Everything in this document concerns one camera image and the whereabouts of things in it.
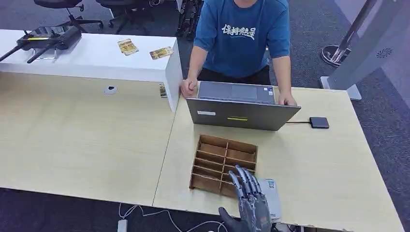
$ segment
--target laptop lid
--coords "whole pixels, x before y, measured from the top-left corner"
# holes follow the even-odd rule
[[[277,131],[301,108],[237,101],[187,98],[192,121],[224,127]]]

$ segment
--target wooden organizer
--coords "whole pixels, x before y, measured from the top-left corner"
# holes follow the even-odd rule
[[[235,165],[255,174],[258,147],[233,140],[200,135],[193,161],[190,189],[198,188],[236,198],[235,186],[228,172],[238,179]]]

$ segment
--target desk surface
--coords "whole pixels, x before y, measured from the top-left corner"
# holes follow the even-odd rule
[[[293,95],[302,110],[291,120],[325,116],[330,129],[292,124],[270,132],[194,125],[180,98],[153,205],[208,214],[224,206],[239,216],[237,200],[188,188],[199,134],[207,134],[258,146],[256,175],[277,181],[283,223],[403,231],[347,93],[295,88]]]
[[[1,187],[152,205],[175,115],[158,83],[0,73],[0,108]]]

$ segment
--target black pants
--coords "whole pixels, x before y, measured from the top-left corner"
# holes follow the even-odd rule
[[[260,71],[253,75],[234,78],[230,76],[225,76],[219,72],[214,72],[209,69],[203,68],[198,76],[198,81],[215,81],[215,82],[228,82],[228,83],[240,83],[240,84],[253,84],[253,85],[271,85],[269,79],[269,66],[265,66]]]

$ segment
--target metal pole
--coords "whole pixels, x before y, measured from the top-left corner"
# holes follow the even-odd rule
[[[351,50],[348,49],[348,46],[350,45],[354,34],[362,26],[364,20],[367,18],[371,9],[373,9],[374,5],[376,4],[376,1],[377,0],[367,0],[365,2],[339,46],[329,45],[322,49],[321,57],[326,63],[335,67],[341,65],[346,56],[351,52]]]

